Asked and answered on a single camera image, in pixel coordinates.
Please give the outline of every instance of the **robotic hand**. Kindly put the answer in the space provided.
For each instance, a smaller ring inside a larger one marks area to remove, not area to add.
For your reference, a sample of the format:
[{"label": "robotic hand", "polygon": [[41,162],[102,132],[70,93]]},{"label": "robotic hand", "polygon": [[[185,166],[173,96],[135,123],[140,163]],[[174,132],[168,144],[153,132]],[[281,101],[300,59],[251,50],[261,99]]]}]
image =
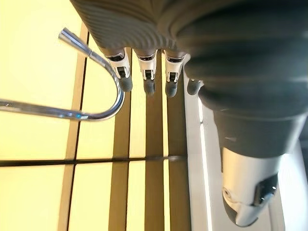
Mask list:
[{"label": "robotic hand", "polygon": [[71,2],[124,91],[132,88],[125,47],[138,56],[147,94],[155,91],[157,49],[165,50],[169,97],[184,56],[191,56],[187,90],[214,111],[226,212],[238,226],[253,224],[275,193],[280,158],[308,113],[308,2]]}]

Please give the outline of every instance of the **yellow translucent panel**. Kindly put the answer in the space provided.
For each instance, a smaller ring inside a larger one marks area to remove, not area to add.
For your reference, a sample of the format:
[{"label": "yellow translucent panel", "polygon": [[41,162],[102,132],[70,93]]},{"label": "yellow translucent panel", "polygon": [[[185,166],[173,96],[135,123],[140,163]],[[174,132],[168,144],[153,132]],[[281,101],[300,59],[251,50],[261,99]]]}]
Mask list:
[{"label": "yellow translucent panel", "polygon": [[168,113],[167,113],[167,96],[165,94],[166,87],[166,62],[165,54],[162,53],[162,88],[163,88],[163,150],[164,156],[169,155],[168,147]]},{"label": "yellow translucent panel", "polygon": [[0,168],[0,230],[56,231],[64,166]]},{"label": "yellow translucent panel", "polygon": [[70,231],[108,230],[112,163],[77,165]]},{"label": "yellow translucent panel", "polygon": [[169,161],[164,160],[164,216],[165,231],[170,231]]},{"label": "yellow translucent panel", "polygon": [[145,161],[131,161],[128,170],[127,231],[144,230],[144,206]]},{"label": "yellow translucent panel", "polygon": [[[0,1],[0,98],[70,108],[77,52],[58,41],[81,20],[67,0]],[[0,112],[0,159],[64,158],[68,120]]]},{"label": "yellow translucent panel", "polygon": [[[92,37],[89,46],[98,54],[102,54]],[[102,112],[110,108],[115,99],[116,86],[109,73],[88,59],[82,110]],[[77,157],[112,158],[114,132],[115,117],[99,122],[81,122]]]},{"label": "yellow translucent panel", "polygon": [[130,108],[130,157],[145,157],[145,103],[143,78],[140,72],[138,58],[132,54],[132,81]]}]

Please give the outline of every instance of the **curved chrome tube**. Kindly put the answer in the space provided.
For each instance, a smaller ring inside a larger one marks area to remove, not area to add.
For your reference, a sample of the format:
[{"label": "curved chrome tube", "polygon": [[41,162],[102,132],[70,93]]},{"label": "curved chrome tube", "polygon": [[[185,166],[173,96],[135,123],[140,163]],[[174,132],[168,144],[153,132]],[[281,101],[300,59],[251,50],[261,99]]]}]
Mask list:
[{"label": "curved chrome tube", "polygon": [[93,61],[97,62],[109,72],[109,74],[111,75],[112,79],[115,82],[117,90],[116,100],[115,103],[112,105],[112,107],[109,108],[107,111],[91,114],[82,111],[66,110],[61,108],[39,106],[35,104],[21,103],[16,101],[0,99],[0,111],[32,114],[38,116],[57,117],[57,118],[72,119],[72,120],[82,120],[82,121],[107,120],[113,117],[123,105],[124,92],[120,88],[118,78],[115,72],[113,71],[112,67],[106,60],[104,60],[97,53],[93,52],[86,44],[83,43],[83,41],[80,38],[78,38],[75,34],[70,32],[67,28],[64,28],[61,31],[61,33],[59,34],[59,39],[66,42],[70,46],[74,47],[79,52],[83,53],[85,56],[89,57]]}]

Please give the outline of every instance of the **rubber fingertip pad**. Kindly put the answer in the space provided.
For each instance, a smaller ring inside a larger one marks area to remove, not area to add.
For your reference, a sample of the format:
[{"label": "rubber fingertip pad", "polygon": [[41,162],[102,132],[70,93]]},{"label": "rubber fingertip pad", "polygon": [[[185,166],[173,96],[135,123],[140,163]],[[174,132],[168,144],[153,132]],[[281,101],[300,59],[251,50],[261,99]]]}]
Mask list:
[{"label": "rubber fingertip pad", "polygon": [[155,92],[155,81],[150,79],[143,80],[143,88],[147,95],[153,95]]},{"label": "rubber fingertip pad", "polygon": [[128,78],[120,78],[119,84],[121,89],[125,92],[131,91],[133,88],[133,82],[131,80],[131,76]]},{"label": "rubber fingertip pad", "polygon": [[167,97],[172,98],[176,95],[178,88],[178,83],[166,82],[165,92]]},{"label": "rubber fingertip pad", "polygon": [[198,93],[201,86],[201,82],[198,80],[192,81],[191,79],[188,81],[187,84],[187,92],[190,95],[195,95]]}]

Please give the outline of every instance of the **chrome faucet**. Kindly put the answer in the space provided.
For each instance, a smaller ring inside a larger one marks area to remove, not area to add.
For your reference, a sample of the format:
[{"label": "chrome faucet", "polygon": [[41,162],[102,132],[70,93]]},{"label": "chrome faucet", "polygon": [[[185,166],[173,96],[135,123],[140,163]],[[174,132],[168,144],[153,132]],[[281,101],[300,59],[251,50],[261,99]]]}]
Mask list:
[{"label": "chrome faucet", "polygon": [[89,57],[103,68],[105,68],[111,75],[116,85],[117,95],[116,100],[111,108],[101,113],[85,113],[82,111],[67,110],[61,108],[40,106],[29,103],[21,103],[16,101],[9,101],[0,99],[0,111],[15,112],[22,114],[32,114],[38,116],[49,116],[63,119],[81,120],[81,121],[93,121],[93,120],[107,120],[113,117],[122,107],[124,101],[124,92],[120,88],[118,78],[113,71],[110,64],[99,56],[97,53],[92,51],[80,38],[74,33],[70,32],[67,28],[64,28],[59,34],[59,40],[64,41],[68,45],[72,46],[80,53]]}]

